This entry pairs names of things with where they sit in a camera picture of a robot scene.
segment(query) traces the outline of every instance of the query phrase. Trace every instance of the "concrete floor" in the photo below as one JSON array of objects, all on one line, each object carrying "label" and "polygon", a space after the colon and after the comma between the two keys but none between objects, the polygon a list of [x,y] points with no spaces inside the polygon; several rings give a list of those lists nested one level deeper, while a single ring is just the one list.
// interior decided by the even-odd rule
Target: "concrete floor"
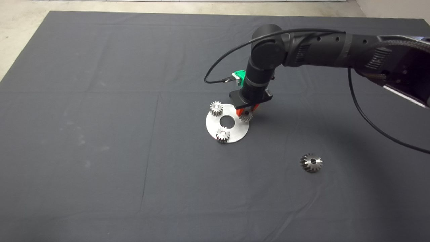
[{"label": "concrete floor", "polygon": [[0,80],[50,10],[365,17],[355,0],[338,3],[169,3],[0,0]]}]

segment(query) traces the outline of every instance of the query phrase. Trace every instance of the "white wall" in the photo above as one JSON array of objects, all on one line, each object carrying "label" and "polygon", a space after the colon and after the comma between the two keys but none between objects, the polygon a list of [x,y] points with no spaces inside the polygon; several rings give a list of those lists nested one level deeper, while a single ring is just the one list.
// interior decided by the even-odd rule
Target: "white wall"
[{"label": "white wall", "polygon": [[372,18],[424,19],[430,24],[430,0],[357,0]]}]

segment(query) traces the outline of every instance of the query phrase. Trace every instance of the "gear teeth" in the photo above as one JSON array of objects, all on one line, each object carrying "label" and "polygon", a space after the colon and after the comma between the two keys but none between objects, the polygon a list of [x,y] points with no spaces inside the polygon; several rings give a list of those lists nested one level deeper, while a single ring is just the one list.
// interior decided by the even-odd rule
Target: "gear teeth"
[{"label": "gear teeth", "polygon": [[300,164],[303,168],[303,170],[315,173],[319,170],[321,170],[321,167],[323,166],[323,161],[321,160],[321,157],[314,155],[314,154],[306,154],[300,159]]},{"label": "gear teeth", "polygon": [[213,116],[220,116],[222,114],[223,106],[221,102],[212,102],[209,107]]},{"label": "gear teeth", "polygon": [[239,116],[239,119],[245,123],[248,123],[251,118],[254,116],[253,112],[250,110],[245,110],[242,112],[242,114]]},{"label": "gear teeth", "polygon": [[226,127],[221,127],[216,131],[216,139],[221,142],[225,143],[230,138],[230,130]]}]

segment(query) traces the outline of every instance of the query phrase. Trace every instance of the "black cable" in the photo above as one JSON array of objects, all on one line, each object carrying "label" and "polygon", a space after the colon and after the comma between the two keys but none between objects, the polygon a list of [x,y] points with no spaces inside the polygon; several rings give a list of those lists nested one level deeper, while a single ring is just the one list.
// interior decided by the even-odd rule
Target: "black cable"
[{"label": "black cable", "polygon": [[388,139],[390,139],[390,140],[392,140],[392,141],[394,141],[394,142],[396,142],[396,143],[398,143],[398,144],[400,144],[402,146],[405,146],[405,147],[408,147],[410,149],[414,149],[416,151],[420,151],[420,152],[423,152],[423,153],[426,153],[426,154],[430,154],[430,150],[423,149],[423,148],[420,148],[420,147],[416,147],[416,146],[410,145],[408,143],[405,143],[403,141],[400,141],[400,140],[398,140],[398,139],[396,139],[396,138],[388,135],[387,133],[385,133],[384,131],[382,131],[380,128],[378,128],[374,123],[372,123],[369,120],[369,118],[364,114],[363,110],[361,110],[360,105],[357,102],[357,98],[355,97],[354,88],[353,88],[353,85],[352,85],[351,68],[348,68],[348,82],[349,82],[349,86],[350,86],[350,90],[351,90],[351,96],[352,96],[352,99],[354,101],[355,106],[358,109],[358,112],[361,114],[361,116],[363,117],[363,119],[366,120],[366,122],[370,126],[372,126],[372,128],[374,128],[376,131],[378,131],[380,134],[382,134],[386,138],[388,138]]},{"label": "black cable", "polygon": [[325,28],[293,28],[293,29],[288,29],[288,30],[280,30],[280,31],[276,31],[270,34],[265,34],[262,35],[260,37],[251,39],[248,42],[245,42],[241,45],[236,46],[235,48],[232,48],[231,50],[227,51],[224,55],[222,55],[220,58],[218,58],[213,64],[212,66],[209,68],[208,72],[205,75],[205,78],[203,79],[203,81],[205,83],[208,84],[213,84],[213,83],[221,83],[221,82],[229,82],[229,80],[223,79],[223,80],[218,80],[218,81],[207,81],[207,78],[209,76],[209,74],[212,72],[213,68],[215,68],[216,65],[218,65],[219,62],[221,62],[225,57],[229,56],[231,53],[235,52],[238,49],[241,49],[249,44],[252,44],[256,41],[265,39],[267,37],[271,37],[274,35],[279,35],[279,34],[287,34],[287,33],[292,33],[292,32],[308,32],[308,31],[314,31],[314,32],[328,32],[328,33],[345,33],[344,31],[339,31],[339,30],[332,30],[332,29],[325,29]]}]

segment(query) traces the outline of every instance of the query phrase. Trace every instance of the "circular metal plate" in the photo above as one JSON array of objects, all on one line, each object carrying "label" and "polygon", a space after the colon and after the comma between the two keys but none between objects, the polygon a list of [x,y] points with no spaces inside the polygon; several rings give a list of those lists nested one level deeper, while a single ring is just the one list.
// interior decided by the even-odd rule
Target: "circular metal plate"
[{"label": "circular metal plate", "polygon": [[220,116],[214,116],[211,112],[206,116],[206,129],[209,134],[216,139],[216,131],[221,128],[220,120],[224,116],[231,116],[234,119],[234,126],[230,129],[230,138],[227,143],[233,143],[241,140],[248,132],[249,123],[243,122],[236,114],[233,104],[223,103],[223,110]]}]

